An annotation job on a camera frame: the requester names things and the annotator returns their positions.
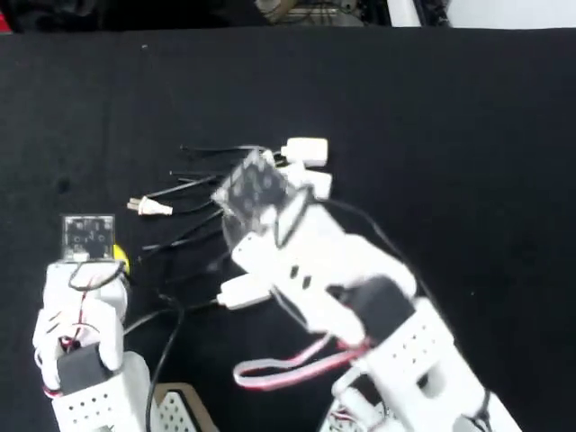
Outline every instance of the perforated bracket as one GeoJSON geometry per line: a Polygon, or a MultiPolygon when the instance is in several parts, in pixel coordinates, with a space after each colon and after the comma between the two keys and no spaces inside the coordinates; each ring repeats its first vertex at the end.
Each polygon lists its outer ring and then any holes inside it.
{"type": "Polygon", "coordinates": [[[180,391],[169,391],[158,407],[160,416],[159,432],[198,432],[200,427],[194,422],[180,391]]]}

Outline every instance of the black table surface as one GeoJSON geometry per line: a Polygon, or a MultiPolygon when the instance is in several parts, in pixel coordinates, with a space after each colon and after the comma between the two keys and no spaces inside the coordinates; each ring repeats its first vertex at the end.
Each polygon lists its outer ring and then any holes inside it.
{"type": "MultiPolygon", "coordinates": [[[[575,45],[576,31],[0,38],[3,430],[57,430],[32,330],[45,268],[59,257],[60,214],[115,213],[134,261],[139,247],[189,223],[125,210],[129,197],[169,184],[179,145],[277,148],[291,136],[329,139],[335,194],[404,250],[520,426],[572,430],[575,45]]],[[[175,267],[193,270],[223,248],[215,239],[186,250],[175,267]]],[[[207,300],[231,272],[173,290],[207,300]]],[[[134,289],[131,317],[153,307],[145,298],[134,289]]],[[[172,325],[159,319],[127,345],[153,367],[172,325]]],[[[272,302],[191,315],[162,378],[191,383],[222,431],[314,430],[335,374],[267,393],[231,377],[241,360],[288,356],[310,340],[272,302]]]]}

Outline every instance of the white plug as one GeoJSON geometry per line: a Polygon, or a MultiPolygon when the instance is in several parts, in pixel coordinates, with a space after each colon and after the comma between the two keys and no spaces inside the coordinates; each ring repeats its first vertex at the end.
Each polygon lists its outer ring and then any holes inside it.
{"type": "Polygon", "coordinates": [[[172,207],[169,205],[161,204],[158,201],[154,201],[147,196],[143,196],[142,199],[130,198],[130,201],[126,204],[129,210],[134,210],[138,212],[138,215],[152,215],[152,214],[164,214],[170,216],[172,214],[172,207]]]}
{"type": "Polygon", "coordinates": [[[328,140],[290,138],[280,148],[280,154],[290,163],[302,162],[306,167],[324,167],[328,160],[328,140]]]}
{"type": "Polygon", "coordinates": [[[272,285],[262,283],[252,274],[243,274],[223,283],[216,298],[220,305],[233,311],[268,300],[270,288],[272,285]]]}
{"type": "Polygon", "coordinates": [[[332,189],[332,175],[306,169],[302,162],[283,166],[278,170],[296,187],[311,185],[314,196],[327,200],[332,189]]]}

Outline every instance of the screw hole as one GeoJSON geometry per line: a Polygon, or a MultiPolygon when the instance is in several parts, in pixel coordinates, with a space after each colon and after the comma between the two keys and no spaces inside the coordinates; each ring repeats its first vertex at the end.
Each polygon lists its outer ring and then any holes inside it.
{"type": "Polygon", "coordinates": [[[305,276],[304,279],[302,280],[302,288],[304,289],[310,288],[311,282],[312,282],[311,276],[305,276]]]}

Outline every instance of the wire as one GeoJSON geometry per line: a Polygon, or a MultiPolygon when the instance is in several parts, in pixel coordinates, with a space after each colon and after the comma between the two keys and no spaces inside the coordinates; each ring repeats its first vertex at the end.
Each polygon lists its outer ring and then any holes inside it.
{"type": "Polygon", "coordinates": [[[196,207],[193,207],[191,209],[174,210],[174,211],[172,211],[172,214],[173,215],[175,215],[175,214],[190,214],[190,213],[201,212],[202,210],[210,207],[212,204],[214,204],[214,201],[209,200],[209,201],[204,202],[203,204],[197,205],[196,207]]]}
{"type": "MultiPolygon", "coordinates": [[[[215,306],[217,307],[218,305],[219,305],[218,300],[212,299],[212,300],[207,301],[205,303],[193,304],[191,306],[186,306],[186,307],[184,307],[184,310],[186,312],[199,312],[199,311],[205,311],[205,310],[211,309],[215,306]]],[[[135,329],[138,329],[139,327],[143,326],[147,322],[152,321],[154,318],[157,318],[160,315],[164,315],[165,313],[169,313],[169,312],[174,312],[174,310],[169,309],[169,308],[161,309],[161,310],[155,310],[155,311],[149,313],[148,315],[144,315],[143,317],[136,319],[134,322],[132,322],[124,330],[124,336],[128,336],[135,329]]]]}
{"type": "Polygon", "coordinates": [[[111,281],[116,279],[118,276],[120,276],[122,274],[122,272],[124,271],[125,266],[126,266],[125,261],[116,260],[116,259],[82,261],[82,262],[78,263],[78,266],[70,275],[70,277],[68,279],[68,286],[70,288],[73,288],[76,291],[80,291],[82,293],[98,290],[98,289],[102,288],[103,286],[109,284],[111,281]],[[92,285],[92,282],[90,282],[87,286],[78,286],[78,285],[74,285],[72,283],[74,278],[78,275],[78,272],[79,272],[80,268],[82,268],[82,266],[84,266],[86,264],[98,264],[98,263],[118,263],[118,268],[116,268],[114,273],[112,273],[110,276],[108,276],[107,278],[103,279],[102,281],[100,281],[99,283],[96,283],[94,285],[92,285]]]}
{"type": "Polygon", "coordinates": [[[409,271],[414,275],[417,283],[420,287],[424,290],[427,295],[431,295],[431,291],[428,287],[428,284],[424,281],[422,276],[420,276],[418,270],[411,264],[411,262],[407,259],[407,257],[402,253],[399,247],[388,237],[388,235],[384,232],[384,230],[378,225],[378,223],[374,220],[372,216],[370,216],[366,211],[355,207],[353,204],[349,204],[347,202],[342,202],[338,200],[334,200],[332,198],[327,199],[318,199],[315,198],[316,203],[326,204],[328,206],[332,205],[337,207],[345,212],[350,212],[359,216],[360,218],[364,219],[368,224],[372,227],[372,230],[378,236],[378,238],[382,241],[382,243],[398,258],[404,265],[409,269],[409,271]]]}
{"type": "Polygon", "coordinates": [[[162,356],[160,360],[158,360],[158,364],[156,366],[156,370],[152,375],[152,379],[150,380],[150,386],[148,388],[148,397],[146,398],[146,432],[152,432],[151,425],[150,425],[150,413],[152,411],[152,401],[154,399],[154,390],[158,384],[158,380],[160,378],[160,373],[162,372],[162,368],[164,367],[164,363],[166,362],[168,355],[170,354],[170,350],[172,346],[176,342],[176,337],[178,336],[178,332],[182,328],[184,324],[185,318],[185,309],[179,305],[177,301],[171,299],[172,303],[176,306],[178,312],[178,322],[174,326],[174,330],[172,330],[172,334],[168,338],[166,345],[164,346],[164,350],[162,351],[162,356]]]}
{"type": "Polygon", "coordinates": [[[153,193],[147,193],[144,196],[147,196],[148,198],[158,198],[159,196],[168,195],[168,194],[178,192],[178,191],[183,191],[184,189],[189,189],[191,187],[195,187],[195,186],[199,186],[199,185],[205,185],[205,184],[211,182],[212,180],[215,180],[216,178],[217,178],[216,175],[209,175],[209,176],[201,178],[199,180],[193,180],[190,183],[179,184],[178,186],[169,187],[168,189],[163,189],[161,191],[157,191],[157,192],[153,192],[153,193]]]}
{"type": "MultiPolygon", "coordinates": [[[[199,236],[195,236],[195,237],[189,237],[189,238],[183,238],[181,240],[177,240],[175,242],[173,242],[170,247],[171,248],[179,248],[181,246],[184,245],[189,245],[191,243],[202,243],[203,241],[210,239],[216,235],[219,235],[222,233],[222,230],[220,228],[218,229],[214,229],[212,231],[203,233],[202,235],[199,236]]],[[[154,250],[156,248],[159,248],[161,245],[146,245],[142,247],[142,250],[154,250]]]]}
{"type": "Polygon", "coordinates": [[[159,245],[153,245],[153,248],[147,248],[145,250],[148,250],[148,253],[143,256],[140,261],[144,261],[146,259],[149,259],[150,257],[154,256],[155,254],[157,254],[158,252],[168,249],[168,248],[172,248],[173,245],[179,241],[182,240],[184,238],[186,238],[187,236],[189,236],[190,234],[192,234],[193,232],[199,230],[201,227],[203,227],[204,225],[210,223],[210,221],[219,218],[222,215],[222,210],[217,210],[214,213],[212,213],[210,216],[204,218],[203,220],[201,220],[200,222],[198,222],[197,224],[193,225],[191,228],[187,228],[185,231],[181,232],[180,234],[178,234],[177,236],[174,236],[172,239],[170,239],[169,241],[167,241],[166,243],[163,244],[159,244],[159,245]]]}
{"type": "Polygon", "coordinates": [[[345,365],[350,360],[358,358],[365,352],[365,347],[350,349],[343,353],[337,353],[322,358],[314,363],[307,364],[297,369],[284,373],[274,373],[265,376],[243,376],[248,372],[275,368],[292,369],[303,365],[308,359],[317,354],[330,340],[330,335],[317,340],[297,356],[289,360],[276,360],[265,358],[260,360],[250,360],[237,364],[234,368],[234,381],[241,387],[252,390],[276,390],[296,383],[309,380],[310,378],[324,374],[330,369],[345,365]]]}
{"type": "MultiPolygon", "coordinates": [[[[230,170],[218,170],[218,169],[212,169],[212,170],[203,170],[203,171],[190,171],[190,170],[186,170],[186,171],[177,171],[177,170],[171,170],[170,172],[168,172],[172,177],[186,177],[186,176],[213,176],[213,177],[223,177],[226,174],[230,173],[230,170]]],[[[189,182],[195,182],[197,180],[193,180],[193,179],[187,179],[187,181],[189,182]]]]}
{"type": "Polygon", "coordinates": [[[234,151],[251,151],[251,150],[260,150],[266,151],[269,150],[267,147],[263,146],[236,146],[236,147],[226,147],[226,148],[190,148],[187,146],[180,146],[180,150],[187,151],[190,153],[229,153],[234,151]]]}

